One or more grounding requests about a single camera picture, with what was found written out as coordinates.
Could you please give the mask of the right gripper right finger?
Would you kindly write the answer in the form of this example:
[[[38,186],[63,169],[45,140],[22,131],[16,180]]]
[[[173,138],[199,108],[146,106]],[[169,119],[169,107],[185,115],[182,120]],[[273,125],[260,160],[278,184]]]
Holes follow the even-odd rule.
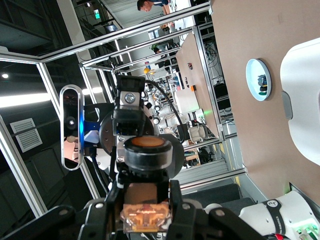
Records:
[[[169,201],[173,219],[168,240],[263,240],[264,237],[231,210],[218,207],[206,213],[184,202],[180,184],[170,181]]]

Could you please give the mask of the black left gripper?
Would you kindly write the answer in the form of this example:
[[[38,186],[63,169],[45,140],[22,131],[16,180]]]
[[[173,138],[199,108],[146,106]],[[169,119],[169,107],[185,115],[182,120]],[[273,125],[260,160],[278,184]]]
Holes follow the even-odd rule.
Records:
[[[117,76],[117,97],[114,104],[98,104],[98,146],[109,156],[111,155],[110,177],[119,189],[124,188],[122,173],[125,167],[124,136],[143,135],[146,115],[141,95],[145,89],[145,82],[144,77]]]

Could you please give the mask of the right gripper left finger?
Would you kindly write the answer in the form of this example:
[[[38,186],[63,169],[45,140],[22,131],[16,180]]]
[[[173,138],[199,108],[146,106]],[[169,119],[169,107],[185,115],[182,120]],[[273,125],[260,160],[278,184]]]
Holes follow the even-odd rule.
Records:
[[[122,224],[123,190],[116,184],[106,198],[90,200],[76,211],[59,205],[4,236],[3,240],[114,240]]]

